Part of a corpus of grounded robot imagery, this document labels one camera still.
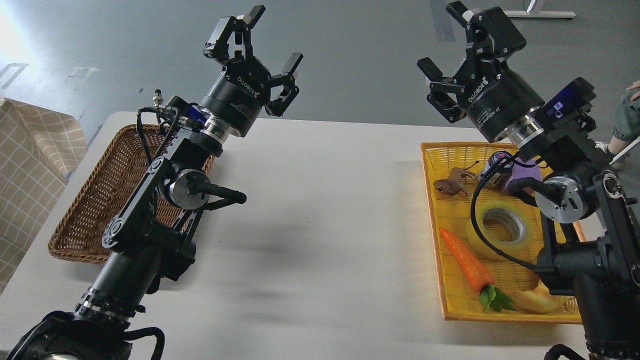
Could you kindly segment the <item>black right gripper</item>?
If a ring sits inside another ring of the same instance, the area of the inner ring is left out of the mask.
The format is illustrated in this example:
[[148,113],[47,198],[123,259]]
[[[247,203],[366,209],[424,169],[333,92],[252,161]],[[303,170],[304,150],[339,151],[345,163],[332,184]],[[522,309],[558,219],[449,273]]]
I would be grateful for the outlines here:
[[471,10],[454,1],[446,11],[464,28],[465,57],[454,77],[444,76],[430,57],[417,61],[429,80],[427,102],[449,123],[468,118],[488,142],[500,141],[510,125],[544,104],[506,63],[527,41],[498,6]]

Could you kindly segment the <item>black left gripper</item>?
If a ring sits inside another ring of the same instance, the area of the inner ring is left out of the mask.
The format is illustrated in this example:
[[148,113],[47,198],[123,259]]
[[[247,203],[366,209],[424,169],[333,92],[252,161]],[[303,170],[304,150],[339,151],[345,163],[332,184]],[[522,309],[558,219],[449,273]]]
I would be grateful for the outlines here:
[[[295,81],[304,58],[301,52],[293,52],[282,72],[274,76],[254,56],[250,32],[265,11],[264,5],[256,5],[248,14],[220,18],[203,48],[206,58],[222,65],[222,72],[199,105],[230,125],[238,137],[247,136],[262,107],[269,116],[281,117],[300,92]],[[231,36],[243,46],[234,56],[229,50]],[[281,92],[269,100],[270,89],[277,87],[282,87]]]

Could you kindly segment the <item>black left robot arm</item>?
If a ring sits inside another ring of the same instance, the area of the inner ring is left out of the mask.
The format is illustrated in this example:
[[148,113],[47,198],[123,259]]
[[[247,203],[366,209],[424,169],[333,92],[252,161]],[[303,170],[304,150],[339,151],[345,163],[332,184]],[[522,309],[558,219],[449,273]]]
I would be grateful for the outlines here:
[[254,55],[251,32],[265,6],[220,18],[202,53],[222,65],[199,103],[174,96],[137,112],[136,130],[147,169],[102,235],[106,264],[73,312],[52,311],[7,354],[9,360],[128,360],[133,342],[154,337],[151,359],[163,356],[160,328],[130,330],[130,318],[145,311],[142,298],[160,281],[176,281],[195,262],[192,238],[206,211],[243,204],[246,194],[210,181],[203,166],[219,157],[230,135],[245,137],[262,110],[282,116],[299,88],[292,53],[272,75]]

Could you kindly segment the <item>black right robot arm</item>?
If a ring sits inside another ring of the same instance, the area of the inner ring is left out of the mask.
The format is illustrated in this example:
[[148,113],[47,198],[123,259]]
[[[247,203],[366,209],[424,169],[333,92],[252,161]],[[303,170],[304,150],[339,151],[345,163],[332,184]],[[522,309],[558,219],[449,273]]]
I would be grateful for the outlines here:
[[594,87],[577,77],[543,101],[506,62],[526,40],[500,7],[473,11],[455,1],[446,11],[465,30],[465,57],[453,76],[418,60],[428,102],[450,123],[467,117],[487,141],[509,139],[517,157],[551,169],[542,181],[509,186],[541,213],[537,262],[496,253],[535,272],[553,296],[576,298],[591,360],[637,360],[639,223],[612,157],[589,137]]

